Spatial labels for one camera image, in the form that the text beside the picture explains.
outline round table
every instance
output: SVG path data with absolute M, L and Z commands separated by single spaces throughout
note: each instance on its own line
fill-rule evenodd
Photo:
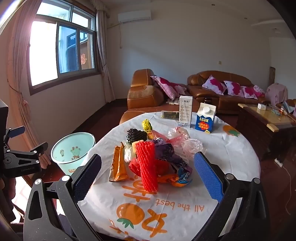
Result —
M 192 113 L 191 128 L 186 130 L 191 138 L 202 142 L 203 153 L 211 163 L 239 180 L 260 177 L 258 157 L 243 135 L 229 131 L 231 127 L 218 117 L 211 134 L 195 130 L 196 117 Z M 210 197 L 193 163 L 189 163 L 193 168 L 192 182 L 182 188 L 160 184 L 157 193 L 146 192 L 128 164 L 130 180 L 108 181 L 115 146 L 125 142 L 128 129 L 142 130 L 145 119 L 165 135 L 178 126 L 176 120 L 161 119 L 160 112 L 155 112 L 136 116 L 112 129 L 87 154 L 84 163 L 97 153 L 102 158 L 102 168 L 78 205 L 92 227 L 109 236 L 123 240 L 192 240 L 218 203 Z M 222 234 L 230 230 L 240 201 L 237 200 Z

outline sofa backrest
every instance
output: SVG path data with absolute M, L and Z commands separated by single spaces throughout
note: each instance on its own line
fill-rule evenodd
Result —
M 239 83 L 241 86 L 253 86 L 252 82 L 249 79 L 237 74 L 216 71 L 216 70 L 202 71 L 202 72 L 199 72 L 198 74 L 205 80 L 207 80 L 212 75 L 215 79 L 219 80 L 220 82 L 229 80 L 232 82 Z
M 139 69 L 133 74 L 131 87 L 153 85 L 153 80 L 150 76 L 155 76 L 151 69 Z

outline ceiling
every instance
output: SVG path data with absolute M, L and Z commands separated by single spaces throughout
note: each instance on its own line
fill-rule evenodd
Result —
M 101 0 L 109 8 L 117 8 L 126 5 L 143 4 L 157 1 L 180 2 L 194 4 L 202 7 L 212 7 L 233 17 L 243 19 L 254 28 L 263 31 L 268 37 L 291 37 L 293 35 L 286 25 L 282 23 L 265 23 L 267 20 L 282 20 L 277 10 L 267 0 Z

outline curtain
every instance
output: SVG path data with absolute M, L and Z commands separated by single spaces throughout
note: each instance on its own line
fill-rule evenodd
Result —
M 29 42 L 30 31 L 37 10 L 42 0 L 28 0 L 13 16 L 15 19 L 8 47 L 7 81 L 9 83 L 9 109 L 17 126 L 24 126 L 26 131 L 20 137 L 26 149 L 30 150 L 39 145 L 36 132 L 30 122 L 28 103 L 21 92 L 22 71 L 26 60 L 26 50 Z M 49 157 L 44 154 L 39 157 L 41 167 L 46 169 L 50 164 Z
M 108 8 L 100 0 L 91 0 L 96 8 L 96 29 L 99 46 L 99 54 L 102 64 L 102 76 L 105 102 L 115 100 L 115 94 L 110 78 L 110 73 L 107 64 L 107 18 L 110 17 Z

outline window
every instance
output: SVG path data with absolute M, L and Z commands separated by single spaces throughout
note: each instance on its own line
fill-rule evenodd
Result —
M 27 52 L 30 92 L 42 88 L 31 94 L 45 85 L 98 74 L 94 42 L 93 15 L 64 1 L 43 0 Z

